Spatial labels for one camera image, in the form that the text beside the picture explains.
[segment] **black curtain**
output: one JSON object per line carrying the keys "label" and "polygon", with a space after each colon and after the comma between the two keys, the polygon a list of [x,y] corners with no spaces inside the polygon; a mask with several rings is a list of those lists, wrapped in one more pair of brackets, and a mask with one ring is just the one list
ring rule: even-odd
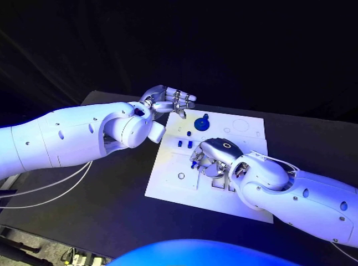
{"label": "black curtain", "polygon": [[0,126],[92,90],[358,123],[358,7],[0,1]]}

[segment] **blue object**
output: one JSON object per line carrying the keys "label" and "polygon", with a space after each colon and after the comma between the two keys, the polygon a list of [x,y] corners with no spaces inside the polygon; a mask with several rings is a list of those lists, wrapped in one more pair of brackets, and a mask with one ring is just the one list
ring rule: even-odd
{"label": "blue object", "polygon": [[194,120],[193,126],[199,131],[207,130],[209,128],[207,114],[205,114],[202,118],[197,118]]}
{"label": "blue object", "polygon": [[145,245],[119,256],[109,266],[295,266],[297,264],[254,249],[199,239],[179,239]]}

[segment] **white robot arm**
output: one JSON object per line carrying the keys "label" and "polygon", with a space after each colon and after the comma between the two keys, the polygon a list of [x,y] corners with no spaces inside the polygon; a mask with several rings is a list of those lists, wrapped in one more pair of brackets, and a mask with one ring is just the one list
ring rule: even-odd
{"label": "white robot arm", "polygon": [[220,178],[228,172],[229,183],[249,208],[270,211],[282,222],[320,239],[358,248],[355,187],[254,151],[242,154],[225,139],[205,140],[190,161],[192,168],[210,178]]}
{"label": "white robot arm", "polygon": [[0,179],[33,169],[79,165],[111,152],[158,143],[163,112],[184,118],[196,97],[158,85],[138,102],[59,109],[30,122],[0,129]]}

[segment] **black table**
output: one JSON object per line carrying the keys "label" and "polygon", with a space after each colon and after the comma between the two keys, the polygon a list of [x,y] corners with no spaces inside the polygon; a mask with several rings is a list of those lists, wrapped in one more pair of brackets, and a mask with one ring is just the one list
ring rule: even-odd
{"label": "black table", "polygon": [[[137,99],[93,91],[82,104]],[[356,124],[206,105],[196,109],[264,118],[268,155],[358,187]],[[167,115],[158,119],[163,124],[166,121]],[[267,224],[144,197],[157,149],[145,140],[135,149],[93,161],[83,181],[62,198],[39,207],[5,209],[0,225],[112,258],[157,241],[196,238],[238,244],[303,265],[356,265],[329,242],[277,219]],[[54,182],[79,168],[31,171],[20,190]],[[14,197],[8,206],[46,201],[78,178]],[[358,258],[358,249],[343,250]]]}

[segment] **white board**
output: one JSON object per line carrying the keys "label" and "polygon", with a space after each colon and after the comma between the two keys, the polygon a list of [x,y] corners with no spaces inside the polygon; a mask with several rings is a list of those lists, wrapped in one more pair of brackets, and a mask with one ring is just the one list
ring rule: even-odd
{"label": "white board", "polygon": [[[145,189],[145,196],[210,211],[272,223],[272,214],[254,211],[241,202],[228,185],[228,177],[218,180],[190,169],[189,156],[199,143],[210,138],[228,139],[241,148],[267,155],[264,121],[261,118],[186,110],[187,118],[168,114],[163,136]],[[207,114],[209,129],[197,131],[194,120]]]}

